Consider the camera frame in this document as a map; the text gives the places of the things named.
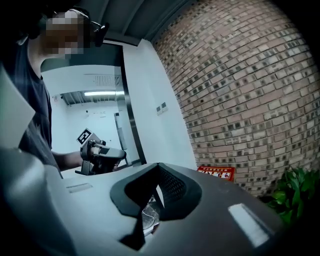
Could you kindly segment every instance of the electrical outlet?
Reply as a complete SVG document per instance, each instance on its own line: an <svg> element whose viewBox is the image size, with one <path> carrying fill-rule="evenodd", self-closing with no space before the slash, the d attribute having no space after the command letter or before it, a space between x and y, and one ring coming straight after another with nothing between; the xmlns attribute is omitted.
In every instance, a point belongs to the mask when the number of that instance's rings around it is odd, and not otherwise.
<svg viewBox="0 0 320 256"><path fill-rule="evenodd" d="M161 104L162 112L165 112L168 110L167 104L164 102Z"/></svg>
<svg viewBox="0 0 320 256"><path fill-rule="evenodd" d="M157 107L156 107L156 114L157 114L158 116L162 114L162 109L161 109L160 106L157 106Z"/></svg>

